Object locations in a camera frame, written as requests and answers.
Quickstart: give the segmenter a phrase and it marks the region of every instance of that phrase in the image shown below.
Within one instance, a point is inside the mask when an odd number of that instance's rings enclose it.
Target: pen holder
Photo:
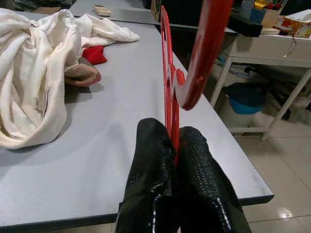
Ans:
[[[262,20],[262,25],[265,28],[272,28],[276,21],[277,17],[280,15],[280,10],[266,10],[266,14]]]
[[[254,23],[261,24],[266,12],[266,10],[257,10],[253,8],[249,20]]]

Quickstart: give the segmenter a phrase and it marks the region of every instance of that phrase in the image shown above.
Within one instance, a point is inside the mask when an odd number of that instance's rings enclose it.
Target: white floor tile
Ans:
[[[311,138],[271,138],[269,142],[311,190]]]
[[[306,116],[303,116],[304,108],[309,103],[308,98],[297,98],[290,107],[292,110],[290,119],[281,120],[271,132],[270,137],[311,137],[311,125],[304,119]],[[280,106],[275,104],[275,100],[269,101],[262,112],[255,115],[254,126],[268,127],[279,110]]]
[[[50,233],[111,233],[111,229],[111,224],[102,224],[51,231]]]
[[[311,232],[311,216],[298,217],[297,221],[307,233]]]
[[[309,233],[296,218],[250,223],[252,233]]]
[[[243,208],[249,222],[311,215],[311,192],[267,141],[237,142],[275,194],[267,204]]]

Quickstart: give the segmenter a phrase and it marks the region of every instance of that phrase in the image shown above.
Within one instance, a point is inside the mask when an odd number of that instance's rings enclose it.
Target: wire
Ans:
[[[291,55],[292,54],[292,52],[294,52],[294,50],[296,49],[296,47],[297,47],[297,42],[296,42],[296,39],[295,39],[295,37],[292,35],[292,37],[293,37],[293,39],[292,39],[292,43],[291,43],[291,50],[289,51],[289,53],[288,54],[286,54],[286,55],[284,55],[283,57],[284,58],[287,58],[289,55]]]

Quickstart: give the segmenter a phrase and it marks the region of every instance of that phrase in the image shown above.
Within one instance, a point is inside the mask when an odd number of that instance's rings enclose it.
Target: white cloth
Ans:
[[[38,22],[0,9],[0,147],[49,143],[65,124],[64,72],[81,46],[137,41],[108,19],[61,10]]]

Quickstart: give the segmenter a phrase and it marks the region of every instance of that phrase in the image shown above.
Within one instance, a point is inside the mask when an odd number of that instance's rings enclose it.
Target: tan fabric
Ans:
[[[85,58],[79,59],[79,65],[65,73],[65,83],[74,86],[90,86],[101,80],[99,71]]]

